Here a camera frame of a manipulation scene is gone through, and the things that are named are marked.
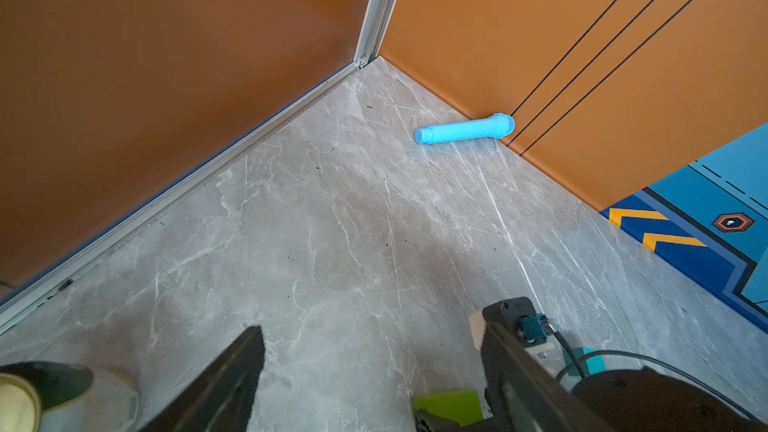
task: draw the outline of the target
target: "white marble vein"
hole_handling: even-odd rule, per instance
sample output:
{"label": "white marble vein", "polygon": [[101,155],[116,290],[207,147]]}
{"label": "white marble vein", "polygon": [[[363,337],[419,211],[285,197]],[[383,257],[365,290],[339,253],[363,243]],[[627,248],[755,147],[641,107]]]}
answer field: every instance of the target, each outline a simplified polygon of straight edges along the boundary
{"label": "white marble vein", "polygon": [[261,324],[250,430],[413,430],[414,394],[484,387],[467,315],[527,295],[574,345],[667,360],[768,418],[768,336],[496,141],[412,139],[460,119],[376,60],[1,336],[0,360],[123,369],[143,423]]}

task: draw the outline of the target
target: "cable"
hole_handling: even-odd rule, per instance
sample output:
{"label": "cable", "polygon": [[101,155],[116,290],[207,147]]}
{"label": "cable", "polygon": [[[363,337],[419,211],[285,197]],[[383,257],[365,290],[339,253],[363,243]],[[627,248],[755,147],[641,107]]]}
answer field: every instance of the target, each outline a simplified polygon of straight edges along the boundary
{"label": "cable", "polygon": [[565,353],[568,354],[568,356],[571,358],[571,365],[568,367],[576,367],[576,370],[578,370],[578,374],[581,375],[581,378],[586,378],[587,375],[584,373],[584,370],[581,368],[581,361],[576,358],[576,354],[574,354],[574,350],[571,348],[571,345],[568,343],[568,341],[565,340],[565,337],[563,337],[562,333],[555,331],[554,332],[554,338],[560,342],[560,345],[563,346],[563,350],[565,350]]}
{"label": "cable", "polygon": [[734,402],[733,400],[729,399],[725,395],[721,394],[717,390],[713,389],[709,385],[705,384],[701,380],[697,379],[693,375],[688,374],[687,372],[683,372],[682,370],[678,369],[677,367],[675,367],[673,365],[669,365],[668,363],[663,362],[663,361],[661,361],[659,359],[648,357],[647,355],[635,354],[633,352],[624,352],[623,350],[597,350],[595,352],[590,352],[589,354],[583,355],[580,358],[575,359],[572,364],[569,364],[569,365],[565,366],[562,370],[560,370],[560,372],[558,372],[558,375],[555,376],[554,379],[557,382],[560,382],[560,380],[562,380],[563,377],[568,373],[568,371],[571,370],[576,364],[579,364],[581,362],[584,362],[584,361],[589,360],[589,359],[594,358],[594,357],[599,357],[601,355],[619,355],[621,357],[629,357],[629,358],[634,358],[634,359],[638,359],[638,360],[647,360],[648,362],[653,362],[654,364],[660,365],[663,368],[672,370],[676,374],[678,374],[678,375],[680,375],[682,377],[685,377],[686,379],[688,379],[691,382],[695,383],[699,387],[705,389],[710,394],[712,394],[715,397],[719,398],[720,400],[722,400],[723,402],[725,402],[726,404],[728,404],[732,408],[735,408],[736,410],[738,410],[739,412],[744,414],[747,418],[750,418],[752,420],[757,420],[758,422],[760,422],[760,419],[758,419],[757,417],[752,415],[752,413],[749,412],[747,409],[741,407],[736,402]]}

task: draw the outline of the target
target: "yellow arrow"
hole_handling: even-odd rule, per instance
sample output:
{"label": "yellow arrow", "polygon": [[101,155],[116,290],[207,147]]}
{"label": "yellow arrow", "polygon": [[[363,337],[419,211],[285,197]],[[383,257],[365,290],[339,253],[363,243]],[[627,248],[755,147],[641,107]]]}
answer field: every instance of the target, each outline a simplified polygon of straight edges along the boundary
{"label": "yellow arrow", "polygon": [[697,247],[706,247],[706,245],[695,237],[681,237],[679,235],[651,234],[643,235],[643,245],[648,247],[651,252],[656,252],[656,244],[666,242],[669,244],[695,245]]}
{"label": "yellow arrow", "polygon": [[621,226],[621,219],[624,217],[636,218],[655,218],[656,220],[669,220],[655,210],[634,210],[632,208],[612,208],[608,214],[610,220],[615,226]]}

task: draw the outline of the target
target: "metal frame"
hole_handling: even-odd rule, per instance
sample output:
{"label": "metal frame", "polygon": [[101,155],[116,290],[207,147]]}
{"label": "metal frame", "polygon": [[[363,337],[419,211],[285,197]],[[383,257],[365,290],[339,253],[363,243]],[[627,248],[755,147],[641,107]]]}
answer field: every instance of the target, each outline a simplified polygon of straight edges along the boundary
{"label": "metal frame", "polygon": [[379,55],[379,48],[384,41],[384,34],[392,17],[397,0],[368,0],[366,18],[362,22],[360,40],[357,43],[355,58],[360,67],[368,65]]}
{"label": "metal frame", "polygon": [[314,100],[319,99],[323,93],[359,68],[359,64],[353,62],[339,72],[336,72],[251,133],[235,142],[235,144],[194,170],[188,176],[173,184],[168,190],[151,200],[144,207],[128,216],[116,226],[113,226],[62,264],[0,305],[0,334],[5,333],[5,331],[22,320],[29,312],[35,310],[38,306],[56,295],[59,289],[63,290],[63,286],[68,285],[72,280],[85,273],[90,268],[89,265],[94,265],[94,260],[106,252],[112,245],[126,238],[140,226],[153,220],[153,218],[156,218],[159,213],[166,210],[169,206],[178,203],[199,187],[204,186],[206,180],[216,177],[219,172],[225,170],[238,158],[241,158],[251,147],[287,124],[288,121],[293,119]]}

